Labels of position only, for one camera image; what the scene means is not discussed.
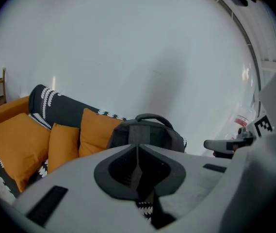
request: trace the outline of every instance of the sofa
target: sofa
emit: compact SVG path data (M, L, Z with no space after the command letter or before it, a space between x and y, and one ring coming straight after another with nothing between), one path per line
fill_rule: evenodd
M126 120L126 118L110 114L106 111L61 95L40 84L33 89L28 97L0 106L0 123L20 113L26 113L33 120L49 130L51 130L54 123L81 129L81 120L85 108L100 115ZM45 177L47 173L48 159L45 160L41 167L31 176L27 186ZM20 195L20 191L16 182L6 173L1 160L0 178L2 178L6 188L17 198Z

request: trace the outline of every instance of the orange sofa armrest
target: orange sofa armrest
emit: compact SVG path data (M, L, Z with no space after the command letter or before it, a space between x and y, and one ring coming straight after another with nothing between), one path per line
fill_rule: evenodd
M0 123L20 113L29 113L29 97L24 97L1 105Z

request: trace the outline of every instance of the black sticker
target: black sticker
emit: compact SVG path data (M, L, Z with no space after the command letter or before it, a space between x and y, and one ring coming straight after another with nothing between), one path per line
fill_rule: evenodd
M255 122L254 126L259 137L273 131L272 125L270 124L267 116L263 116L260 120Z

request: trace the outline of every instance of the backpack handle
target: backpack handle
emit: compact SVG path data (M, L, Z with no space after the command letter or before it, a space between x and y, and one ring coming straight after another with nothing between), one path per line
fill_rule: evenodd
M143 119L156 119L159 122L161 122L163 125L167 126L168 128L173 130L173 127L171 123L164 117L157 115L157 114L151 114L151 113L145 113L145 114L140 114L136 116L136 120L140 122Z

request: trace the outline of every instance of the gray backpack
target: gray backpack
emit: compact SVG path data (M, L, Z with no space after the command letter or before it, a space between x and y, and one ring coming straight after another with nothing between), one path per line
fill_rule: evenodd
M146 119L156 119L161 123ZM122 122L114 129L107 149L127 144L150 144L177 152L185 151L183 138L166 118L156 114L141 114Z

